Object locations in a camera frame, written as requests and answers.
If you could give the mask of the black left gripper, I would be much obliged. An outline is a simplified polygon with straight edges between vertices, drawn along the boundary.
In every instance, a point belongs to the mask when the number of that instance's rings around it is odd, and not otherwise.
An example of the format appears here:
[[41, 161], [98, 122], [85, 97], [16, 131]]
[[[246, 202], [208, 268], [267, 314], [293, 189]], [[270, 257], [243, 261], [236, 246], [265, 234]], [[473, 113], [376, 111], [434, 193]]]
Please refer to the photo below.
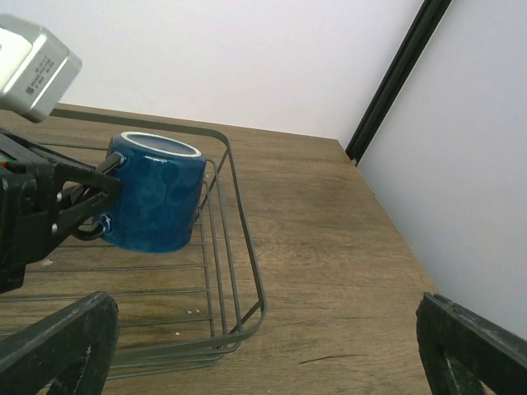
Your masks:
[[[46, 258], [69, 236], [102, 237], [100, 221], [89, 230], [81, 226], [119, 199], [123, 186], [110, 171], [123, 162], [113, 153], [97, 166], [86, 165], [1, 130], [2, 293], [21, 288], [26, 266]], [[69, 185], [62, 191], [64, 184]]]

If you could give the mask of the blue ceramic mug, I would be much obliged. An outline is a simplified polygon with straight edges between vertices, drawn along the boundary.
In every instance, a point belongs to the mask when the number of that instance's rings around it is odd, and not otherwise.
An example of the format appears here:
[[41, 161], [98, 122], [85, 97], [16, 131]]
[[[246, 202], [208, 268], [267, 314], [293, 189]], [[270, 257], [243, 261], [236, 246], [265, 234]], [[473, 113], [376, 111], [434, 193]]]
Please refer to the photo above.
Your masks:
[[123, 188], [117, 201], [93, 216], [80, 240], [103, 239], [125, 250], [171, 253], [191, 238], [203, 187], [206, 158], [200, 150], [148, 132], [122, 132], [107, 155], [119, 164], [109, 175]]

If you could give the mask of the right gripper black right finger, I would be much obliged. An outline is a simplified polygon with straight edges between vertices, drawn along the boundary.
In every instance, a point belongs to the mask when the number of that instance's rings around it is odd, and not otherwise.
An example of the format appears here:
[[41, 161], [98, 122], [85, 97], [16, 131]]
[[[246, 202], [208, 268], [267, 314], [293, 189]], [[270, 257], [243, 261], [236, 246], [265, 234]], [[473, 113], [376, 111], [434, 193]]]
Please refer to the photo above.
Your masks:
[[526, 393], [526, 340], [426, 292], [417, 311], [419, 355], [433, 394]]

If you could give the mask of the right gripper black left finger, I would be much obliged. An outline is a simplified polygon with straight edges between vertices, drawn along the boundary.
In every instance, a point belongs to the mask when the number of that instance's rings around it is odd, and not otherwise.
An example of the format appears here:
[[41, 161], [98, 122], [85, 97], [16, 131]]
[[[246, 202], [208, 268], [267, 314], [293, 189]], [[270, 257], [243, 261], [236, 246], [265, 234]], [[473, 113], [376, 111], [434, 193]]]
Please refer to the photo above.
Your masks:
[[94, 292], [1, 341], [1, 393], [100, 394], [119, 339], [119, 309]]

